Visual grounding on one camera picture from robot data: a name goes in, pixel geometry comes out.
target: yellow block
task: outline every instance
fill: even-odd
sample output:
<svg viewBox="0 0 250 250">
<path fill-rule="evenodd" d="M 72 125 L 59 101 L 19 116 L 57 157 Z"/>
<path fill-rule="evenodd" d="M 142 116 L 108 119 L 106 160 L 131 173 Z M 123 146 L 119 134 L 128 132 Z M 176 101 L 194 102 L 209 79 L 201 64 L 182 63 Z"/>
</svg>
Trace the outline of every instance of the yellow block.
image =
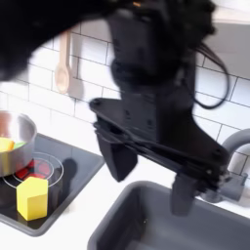
<svg viewBox="0 0 250 250">
<path fill-rule="evenodd" d="M 12 150 L 14 147 L 14 142 L 9 138 L 0 138 L 0 152 L 5 152 Z"/>
<path fill-rule="evenodd" d="M 29 177 L 17 187 L 17 208 L 21 215 L 32 221 L 47 216 L 48 181 Z"/>
</svg>

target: sink basin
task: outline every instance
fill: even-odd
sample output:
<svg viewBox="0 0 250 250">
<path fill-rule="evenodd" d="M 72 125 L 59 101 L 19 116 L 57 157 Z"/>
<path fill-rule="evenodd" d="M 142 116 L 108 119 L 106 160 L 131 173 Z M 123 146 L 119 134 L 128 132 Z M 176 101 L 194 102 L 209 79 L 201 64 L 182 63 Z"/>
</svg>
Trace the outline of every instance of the sink basin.
<svg viewBox="0 0 250 250">
<path fill-rule="evenodd" d="M 196 200 L 188 217 L 170 212 L 170 189 L 127 186 L 89 240 L 88 250 L 247 250 L 250 220 Z"/>
</svg>

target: wooden spoon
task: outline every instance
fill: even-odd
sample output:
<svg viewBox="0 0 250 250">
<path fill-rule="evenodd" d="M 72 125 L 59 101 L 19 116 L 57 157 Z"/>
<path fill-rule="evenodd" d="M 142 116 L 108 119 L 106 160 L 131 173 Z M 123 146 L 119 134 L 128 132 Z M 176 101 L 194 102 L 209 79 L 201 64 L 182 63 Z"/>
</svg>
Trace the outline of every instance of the wooden spoon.
<svg viewBox="0 0 250 250">
<path fill-rule="evenodd" d="M 69 66 L 70 31 L 65 31 L 60 38 L 60 62 L 56 68 L 55 79 L 59 92 L 65 94 L 71 80 Z"/>
</svg>

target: stainless steel pot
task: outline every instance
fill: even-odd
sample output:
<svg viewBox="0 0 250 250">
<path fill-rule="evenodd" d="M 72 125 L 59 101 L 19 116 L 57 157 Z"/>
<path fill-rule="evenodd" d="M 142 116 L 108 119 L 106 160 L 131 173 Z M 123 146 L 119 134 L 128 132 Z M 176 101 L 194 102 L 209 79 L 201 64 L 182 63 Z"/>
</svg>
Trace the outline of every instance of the stainless steel pot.
<svg viewBox="0 0 250 250">
<path fill-rule="evenodd" d="M 0 152 L 0 177 L 18 172 L 32 160 L 36 134 L 35 124 L 26 115 L 0 110 L 0 137 L 25 143 L 19 148 Z"/>
</svg>

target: stovetop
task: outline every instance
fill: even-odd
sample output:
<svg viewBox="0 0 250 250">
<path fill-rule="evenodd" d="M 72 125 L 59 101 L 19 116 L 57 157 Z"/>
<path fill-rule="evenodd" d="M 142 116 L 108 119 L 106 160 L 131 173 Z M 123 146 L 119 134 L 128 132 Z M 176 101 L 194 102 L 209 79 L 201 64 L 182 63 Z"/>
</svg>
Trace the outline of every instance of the stovetop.
<svg viewBox="0 0 250 250">
<path fill-rule="evenodd" d="M 104 165 L 102 157 L 54 139 L 38 135 L 29 165 L 0 179 L 0 222 L 29 235 L 46 232 L 83 187 Z M 48 216 L 26 221 L 17 211 L 17 186 L 28 177 L 49 182 Z"/>
</svg>

